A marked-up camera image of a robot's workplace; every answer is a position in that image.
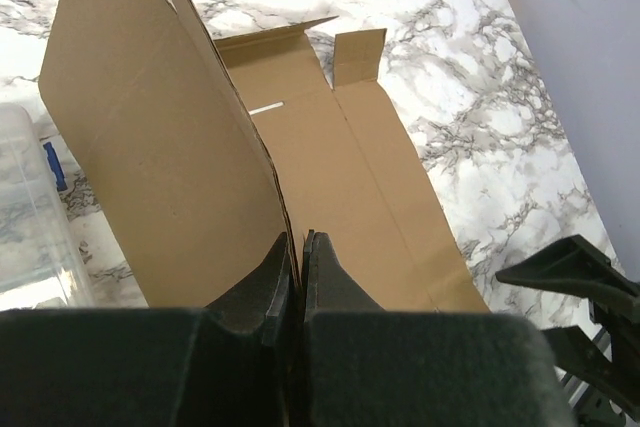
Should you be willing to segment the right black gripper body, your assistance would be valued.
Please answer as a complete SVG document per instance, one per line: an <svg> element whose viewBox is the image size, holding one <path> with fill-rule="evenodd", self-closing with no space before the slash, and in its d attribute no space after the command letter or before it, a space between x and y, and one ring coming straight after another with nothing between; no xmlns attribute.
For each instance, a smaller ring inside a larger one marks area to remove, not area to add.
<svg viewBox="0 0 640 427"><path fill-rule="evenodd" d="M639 292L594 291L592 320L609 333L611 344L639 346Z"/></svg>

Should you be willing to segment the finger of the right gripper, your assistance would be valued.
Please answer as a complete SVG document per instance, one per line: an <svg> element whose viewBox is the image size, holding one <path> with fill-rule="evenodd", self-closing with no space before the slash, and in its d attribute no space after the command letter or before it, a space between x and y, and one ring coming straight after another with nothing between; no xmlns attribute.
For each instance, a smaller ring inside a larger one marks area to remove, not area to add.
<svg viewBox="0 0 640 427"><path fill-rule="evenodd" d="M505 284L586 298L603 305L637 305L639 285L581 235L560 239L495 274Z"/></svg>
<svg viewBox="0 0 640 427"><path fill-rule="evenodd" d="M542 331L556 366L597 389L622 410L635 409L635 370L609 360L577 326Z"/></svg>

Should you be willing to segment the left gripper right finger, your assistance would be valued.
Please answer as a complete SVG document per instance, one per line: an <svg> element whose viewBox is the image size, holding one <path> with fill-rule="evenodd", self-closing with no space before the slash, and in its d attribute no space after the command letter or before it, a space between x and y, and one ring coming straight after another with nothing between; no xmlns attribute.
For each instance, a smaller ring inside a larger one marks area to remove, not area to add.
<svg viewBox="0 0 640 427"><path fill-rule="evenodd" d="M309 232L304 246L303 280L305 327L347 327L386 316L342 266L325 232Z"/></svg>

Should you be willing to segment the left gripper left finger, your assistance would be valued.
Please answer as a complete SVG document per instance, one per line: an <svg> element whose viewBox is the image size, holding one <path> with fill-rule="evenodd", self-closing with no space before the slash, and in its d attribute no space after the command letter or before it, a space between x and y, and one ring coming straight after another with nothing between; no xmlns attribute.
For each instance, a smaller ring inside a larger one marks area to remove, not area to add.
<svg viewBox="0 0 640 427"><path fill-rule="evenodd" d="M288 237L282 233L256 268L206 307L220 342L249 347L288 343L295 299L291 267Z"/></svg>

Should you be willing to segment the brown cardboard box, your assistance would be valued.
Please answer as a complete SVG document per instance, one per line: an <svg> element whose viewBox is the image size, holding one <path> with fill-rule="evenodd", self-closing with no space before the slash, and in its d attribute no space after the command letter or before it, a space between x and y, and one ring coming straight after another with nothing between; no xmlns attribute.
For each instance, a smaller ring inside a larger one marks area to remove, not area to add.
<svg viewBox="0 0 640 427"><path fill-rule="evenodd" d="M389 310L485 312L378 71L382 29L213 40L191 0L59 0L40 96L152 307L203 306L312 231Z"/></svg>

